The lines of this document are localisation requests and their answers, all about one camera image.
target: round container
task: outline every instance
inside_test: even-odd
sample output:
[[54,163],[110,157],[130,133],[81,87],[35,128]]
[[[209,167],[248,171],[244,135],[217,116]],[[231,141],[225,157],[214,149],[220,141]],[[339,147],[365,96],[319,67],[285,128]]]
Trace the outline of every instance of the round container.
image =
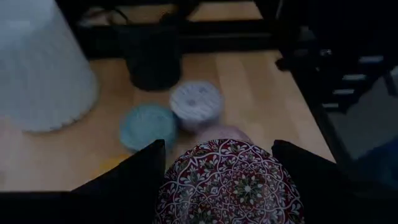
[[170,152],[177,138],[177,125],[173,113],[159,105],[140,105],[133,108],[120,126],[120,141],[137,152],[157,139],[164,139],[166,152]]
[[198,132],[218,122],[223,110],[223,97],[209,82],[185,82],[172,93],[170,107],[183,129]]

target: white lampshade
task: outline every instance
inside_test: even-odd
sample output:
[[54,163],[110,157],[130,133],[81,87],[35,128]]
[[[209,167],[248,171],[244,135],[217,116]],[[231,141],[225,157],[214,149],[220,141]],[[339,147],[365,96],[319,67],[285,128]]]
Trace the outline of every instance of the white lampshade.
[[50,131],[90,110],[97,79],[53,0],[1,0],[0,34],[0,115]]

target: paisley pattern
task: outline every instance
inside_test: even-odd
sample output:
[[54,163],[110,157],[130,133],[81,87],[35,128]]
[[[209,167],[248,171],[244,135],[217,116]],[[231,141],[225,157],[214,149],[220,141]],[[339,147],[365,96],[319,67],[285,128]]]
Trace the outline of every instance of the paisley pattern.
[[212,140],[187,151],[166,172],[154,223],[304,223],[290,175],[265,150]]

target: light wood surface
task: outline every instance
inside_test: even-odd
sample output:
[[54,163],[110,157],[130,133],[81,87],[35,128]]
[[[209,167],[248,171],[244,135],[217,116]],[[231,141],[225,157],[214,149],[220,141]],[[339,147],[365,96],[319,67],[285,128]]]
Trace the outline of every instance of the light wood surface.
[[[172,4],[154,6],[123,6],[118,7],[129,20],[134,23],[154,23],[167,12],[172,12]],[[188,17],[189,21],[233,21],[262,19],[254,2],[203,2]],[[125,24],[124,18],[114,14],[114,21],[117,24]],[[106,16],[100,16],[90,20],[91,25],[106,25]]]
[[[275,139],[284,139],[334,161],[291,74],[274,65],[278,57],[273,51],[184,55],[179,84],[212,82],[225,97],[222,122],[236,125],[267,151]],[[0,190],[74,189],[127,154],[118,139],[119,122],[132,106],[168,106],[169,91],[144,92],[130,84],[123,60],[96,60],[91,66],[101,83],[100,98],[75,124],[31,134],[0,120]],[[181,135],[167,165],[193,145],[191,136]]]

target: black metal frame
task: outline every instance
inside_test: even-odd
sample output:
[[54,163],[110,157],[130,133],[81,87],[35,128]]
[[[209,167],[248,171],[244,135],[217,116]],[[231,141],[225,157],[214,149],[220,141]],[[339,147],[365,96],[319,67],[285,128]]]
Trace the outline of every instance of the black metal frame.
[[[128,24],[123,29],[135,29],[137,27],[176,26],[179,32],[178,38],[182,53],[197,52],[222,52],[277,49],[277,42],[273,41],[275,12],[279,0],[271,0],[273,7],[259,7],[264,17],[259,20],[245,21],[211,21],[211,22],[187,22],[186,18],[195,10],[199,0],[114,0],[114,1],[85,1],[84,3],[57,0],[69,25],[79,41],[88,58],[123,57],[120,51],[120,43],[115,42],[118,35],[118,27],[81,27],[76,23],[81,16],[92,6],[136,6],[157,5],[174,3],[177,9],[164,16],[157,24]],[[203,2],[223,2],[222,0],[205,0]],[[257,6],[264,4],[254,1]]]

